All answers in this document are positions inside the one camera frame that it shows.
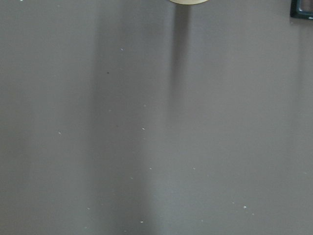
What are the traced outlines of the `wooden mug tree stand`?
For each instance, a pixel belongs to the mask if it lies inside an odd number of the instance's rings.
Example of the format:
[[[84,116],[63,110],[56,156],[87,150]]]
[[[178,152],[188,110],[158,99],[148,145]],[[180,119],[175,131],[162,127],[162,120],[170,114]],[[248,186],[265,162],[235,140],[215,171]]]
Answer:
[[[208,0],[169,0],[170,2],[182,5],[195,5],[207,2]]]

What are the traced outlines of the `black tray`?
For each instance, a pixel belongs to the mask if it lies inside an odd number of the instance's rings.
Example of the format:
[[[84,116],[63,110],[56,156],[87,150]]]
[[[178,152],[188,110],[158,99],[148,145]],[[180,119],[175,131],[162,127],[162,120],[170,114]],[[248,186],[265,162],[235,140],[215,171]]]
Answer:
[[[313,0],[292,0],[290,16],[297,19],[313,19]]]

